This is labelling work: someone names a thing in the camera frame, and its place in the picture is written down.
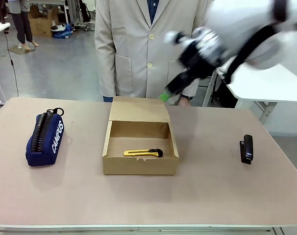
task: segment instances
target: jacket sleeve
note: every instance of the jacket sleeve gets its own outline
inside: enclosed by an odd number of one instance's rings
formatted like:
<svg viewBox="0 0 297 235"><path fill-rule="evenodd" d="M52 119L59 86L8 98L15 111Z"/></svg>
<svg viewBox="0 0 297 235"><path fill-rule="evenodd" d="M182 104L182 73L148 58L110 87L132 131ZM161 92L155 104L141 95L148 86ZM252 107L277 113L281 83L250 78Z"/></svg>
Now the jacket sleeve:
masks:
<svg viewBox="0 0 297 235"><path fill-rule="evenodd" d="M111 31L109 0L96 0L95 48L100 92L114 97L115 89L115 46Z"/></svg>
<svg viewBox="0 0 297 235"><path fill-rule="evenodd" d="M199 0L198 1L198 8L197 8L196 15L194 18L192 32L196 28L201 27L203 25L206 10L212 1L213 0ZM198 83L199 83L199 79L195 79L187 88L185 88L182 91L182 94L186 95L186 96L195 96L197 94L197 90L198 90Z"/></svg>

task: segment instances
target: yellow box cutter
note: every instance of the yellow box cutter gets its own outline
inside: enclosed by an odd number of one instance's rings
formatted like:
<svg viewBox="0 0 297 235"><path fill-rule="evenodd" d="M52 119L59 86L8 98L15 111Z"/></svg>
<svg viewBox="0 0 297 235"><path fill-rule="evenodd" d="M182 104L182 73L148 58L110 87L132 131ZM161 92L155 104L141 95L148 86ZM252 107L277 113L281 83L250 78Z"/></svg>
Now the yellow box cutter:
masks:
<svg viewBox="0 0 297 235"><path fill-rule="evenodd" d="M126 150L124 152L126 157L137 157L137 156L156 156L161 158L163 151L161 149L142 149L142 150Z"/></svg>

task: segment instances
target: black pants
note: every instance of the black pants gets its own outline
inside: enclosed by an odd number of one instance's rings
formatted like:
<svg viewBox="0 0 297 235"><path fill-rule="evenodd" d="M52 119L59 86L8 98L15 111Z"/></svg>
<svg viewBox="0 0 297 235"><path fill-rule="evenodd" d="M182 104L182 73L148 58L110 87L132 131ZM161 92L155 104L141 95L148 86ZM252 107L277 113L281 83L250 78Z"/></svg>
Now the black pants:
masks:
<svg viewBox="0 0 297 235"><path fill-rule="evenodd" d="M22 11L20 14L11 14L13 23L18 31L17 38L22 44L25 43L25 38L28 42L32 42L32 31L30 27L30 21L28 13Z"/></svg>

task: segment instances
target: background cardboard box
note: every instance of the background cardboard box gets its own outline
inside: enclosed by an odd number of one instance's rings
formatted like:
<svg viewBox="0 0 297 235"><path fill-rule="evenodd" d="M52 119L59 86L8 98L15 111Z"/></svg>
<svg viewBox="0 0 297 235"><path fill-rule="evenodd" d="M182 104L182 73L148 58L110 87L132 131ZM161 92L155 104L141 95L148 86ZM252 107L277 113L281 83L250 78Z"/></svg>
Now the background cardboard box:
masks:
<svg viewBox="0 0 297 235"><path fill-rule="evenodd" d="M58 22L58 6L48 10L47 16L40 13L39 8L35 5L30 7L28 14L30 26L33 36L38 37L52 37L52 21Z"/></svg>
<svg viewBox="0 0 297 235"><path fill-rule="evenodd" d="M125 157L126 150L160 148L164 155ZM172 124L156 99L115 97L103 150L105 175L175 175L179 164Z"/></svg>

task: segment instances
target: blue pencil case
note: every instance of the blue pencil case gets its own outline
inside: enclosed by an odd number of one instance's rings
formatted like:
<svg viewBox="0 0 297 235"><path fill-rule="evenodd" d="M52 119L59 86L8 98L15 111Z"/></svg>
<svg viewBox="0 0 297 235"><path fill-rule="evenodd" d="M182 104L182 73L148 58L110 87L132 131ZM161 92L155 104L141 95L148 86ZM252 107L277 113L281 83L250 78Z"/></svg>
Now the blue pencil case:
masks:
<svg viewBox="0 0 297 235"><path fill-rule="evenodd" d="M36 117L33 135L26 145L26 160L29 166L51 165L56 162L65 125L62 121L64 110L49 109Z"/></svg>

